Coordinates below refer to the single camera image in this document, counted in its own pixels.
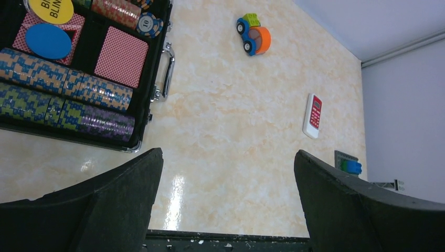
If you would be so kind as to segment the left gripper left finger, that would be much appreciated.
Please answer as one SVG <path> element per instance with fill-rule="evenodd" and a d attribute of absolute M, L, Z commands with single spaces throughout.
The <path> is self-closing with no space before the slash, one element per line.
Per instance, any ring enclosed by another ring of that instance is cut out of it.
<path fill-rule="evenodd" d="M 163 152 L 36 200 L 1 204 L 1 251 L 142 251 Z"/>

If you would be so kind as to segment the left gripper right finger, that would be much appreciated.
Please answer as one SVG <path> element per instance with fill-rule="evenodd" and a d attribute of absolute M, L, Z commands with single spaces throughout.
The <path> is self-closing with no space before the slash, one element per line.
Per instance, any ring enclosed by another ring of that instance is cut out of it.
<path fill-rule="evenodd" d="M 314 251 L 444 251 L 444 204 L 378 187 L 304 150 L 294 175 Z"/>

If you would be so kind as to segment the white remote control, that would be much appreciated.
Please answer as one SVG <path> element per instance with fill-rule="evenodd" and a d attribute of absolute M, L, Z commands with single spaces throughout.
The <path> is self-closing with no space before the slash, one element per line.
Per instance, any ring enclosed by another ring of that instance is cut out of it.
<path fill-rule="evenodd" d="M 303 133 L 311 139 L 317 139 L 320 131 L 322 101 L 313 93 L 309 93 L 303 122 Z"/>

